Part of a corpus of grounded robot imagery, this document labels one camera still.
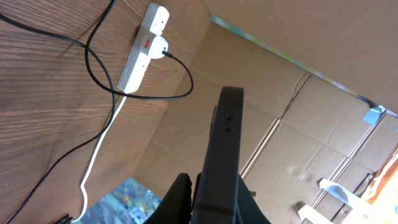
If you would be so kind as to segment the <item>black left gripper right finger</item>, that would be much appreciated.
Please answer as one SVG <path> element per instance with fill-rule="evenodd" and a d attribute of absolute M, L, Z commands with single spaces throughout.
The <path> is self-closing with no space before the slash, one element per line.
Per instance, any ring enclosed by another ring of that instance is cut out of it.
<path fill-rule="evenodd" d="M 243 179 L 238 179 L 236 224 L 271 224 L 264 216 Z"/>

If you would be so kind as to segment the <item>Galaxy S24 smartphone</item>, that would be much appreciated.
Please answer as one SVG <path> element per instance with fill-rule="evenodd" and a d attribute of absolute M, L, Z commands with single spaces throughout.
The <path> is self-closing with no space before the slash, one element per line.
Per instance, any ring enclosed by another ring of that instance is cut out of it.
<path fill-rule="evenodd" d="M 244 89 L 224 86 L 211 122 L 192 223 L 236 221 Z"/>

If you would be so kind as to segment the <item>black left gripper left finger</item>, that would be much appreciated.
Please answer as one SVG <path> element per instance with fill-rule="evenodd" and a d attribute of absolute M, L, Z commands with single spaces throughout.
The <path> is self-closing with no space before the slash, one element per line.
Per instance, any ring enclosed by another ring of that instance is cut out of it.
<path fill-rule="evenodd" d="M 145 224 L 189 224 L 192 217 L 192 181 L 180 173 Z"/>

